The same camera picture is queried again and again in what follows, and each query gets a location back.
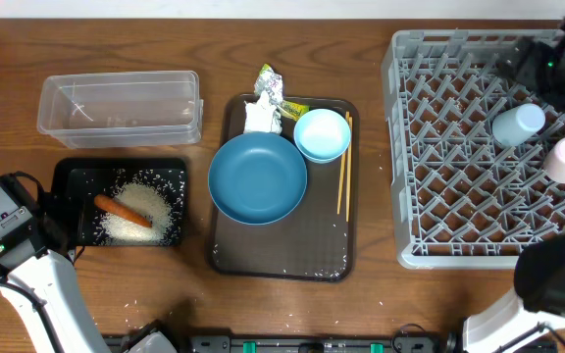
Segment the orange carrot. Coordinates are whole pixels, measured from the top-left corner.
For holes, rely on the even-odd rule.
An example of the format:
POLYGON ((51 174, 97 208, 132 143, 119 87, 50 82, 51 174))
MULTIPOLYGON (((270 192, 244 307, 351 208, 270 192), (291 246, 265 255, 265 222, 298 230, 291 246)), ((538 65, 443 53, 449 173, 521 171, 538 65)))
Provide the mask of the orange carrot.
POLYGON ((109 214, 115 215, 119 218, 142 227, 152 228, 151 222, 148 221, 145 217, 113 198, 99 194, 94 197, 93 202, 97 208, 109 214))

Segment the light blue cup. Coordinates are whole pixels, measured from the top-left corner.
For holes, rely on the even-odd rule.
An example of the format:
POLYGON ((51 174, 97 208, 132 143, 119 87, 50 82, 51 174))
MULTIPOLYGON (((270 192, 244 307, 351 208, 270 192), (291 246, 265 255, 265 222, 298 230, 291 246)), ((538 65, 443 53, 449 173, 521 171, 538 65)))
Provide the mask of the light blue cup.
POLYGON ((528 103, 505 111, 494 118, 491 131, 503 146, 518 146, 541 130, 545 123, 543 109, 528 103))

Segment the white pink cup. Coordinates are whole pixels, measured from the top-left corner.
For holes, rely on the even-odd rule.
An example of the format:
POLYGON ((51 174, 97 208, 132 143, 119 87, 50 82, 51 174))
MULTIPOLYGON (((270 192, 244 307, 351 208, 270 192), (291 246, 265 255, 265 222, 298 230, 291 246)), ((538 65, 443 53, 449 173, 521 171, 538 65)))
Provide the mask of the white pink cup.
POLYGON ((551 180, 565 183, 565 137, 553 146, 544 159, 542 169, 551 180))

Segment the pile of white rice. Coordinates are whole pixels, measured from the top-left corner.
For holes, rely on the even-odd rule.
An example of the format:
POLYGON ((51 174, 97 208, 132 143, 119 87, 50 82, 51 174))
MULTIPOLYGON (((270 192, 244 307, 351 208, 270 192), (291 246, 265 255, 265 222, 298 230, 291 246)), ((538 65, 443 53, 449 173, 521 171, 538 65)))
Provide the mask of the pile of white rice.
POLYGON ((172 169, 115 170, 115 181, 102 189, 106 195, 151 222, 142 227, 95 207, 90 230, 93 245, 172 246, 179 242, 184 213, 184 172, 172 169))

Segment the dark blue plate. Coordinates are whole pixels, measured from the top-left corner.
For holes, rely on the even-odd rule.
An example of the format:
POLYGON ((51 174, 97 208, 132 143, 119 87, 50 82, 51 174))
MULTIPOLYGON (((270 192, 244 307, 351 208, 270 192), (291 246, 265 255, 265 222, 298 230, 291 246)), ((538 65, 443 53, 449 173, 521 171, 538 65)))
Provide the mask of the dark blue plate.
POLYGON ((215 154, 208 173, 213 203, 230 219, 251 226, 275 223, 301 202, 306 163, 283 137, 266 132, 236 136, 215 154))

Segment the light blue bowl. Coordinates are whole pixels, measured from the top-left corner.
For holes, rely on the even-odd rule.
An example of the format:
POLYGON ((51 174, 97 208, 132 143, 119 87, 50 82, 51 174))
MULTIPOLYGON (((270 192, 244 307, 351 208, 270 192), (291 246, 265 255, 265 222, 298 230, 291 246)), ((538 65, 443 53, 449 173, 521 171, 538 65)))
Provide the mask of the light blue bowl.
POLYGON ((347 120, 329 109, 315 109, 295 124, 293 139, 306 159, 326 164, 339 158, 349 147, 351 130, 347 120))

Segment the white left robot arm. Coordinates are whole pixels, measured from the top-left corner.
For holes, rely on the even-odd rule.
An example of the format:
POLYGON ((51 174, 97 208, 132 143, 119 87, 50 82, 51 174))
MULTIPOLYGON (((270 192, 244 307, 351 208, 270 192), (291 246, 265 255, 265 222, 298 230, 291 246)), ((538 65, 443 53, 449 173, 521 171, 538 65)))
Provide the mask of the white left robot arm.
POLYGON ((0 184, 0 292, 38 352, 108 352, 81 296, 68 239, 26 192, 0 184))

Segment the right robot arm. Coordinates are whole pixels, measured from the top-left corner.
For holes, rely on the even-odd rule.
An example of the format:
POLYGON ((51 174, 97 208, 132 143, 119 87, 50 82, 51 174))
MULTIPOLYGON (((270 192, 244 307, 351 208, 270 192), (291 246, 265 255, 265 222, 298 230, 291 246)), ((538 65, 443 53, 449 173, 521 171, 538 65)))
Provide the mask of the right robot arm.
MULTIPOLYGON (((500 76, 524 85, 565 111, 565 20, 563 35, 550 46, 526 37, 498 59, 500 76)), ((463 323, 449 352, 516 352, 540 336, 565 328, 565 227, 561 234, 527 247, 514 271, 512 288, 463 323)))

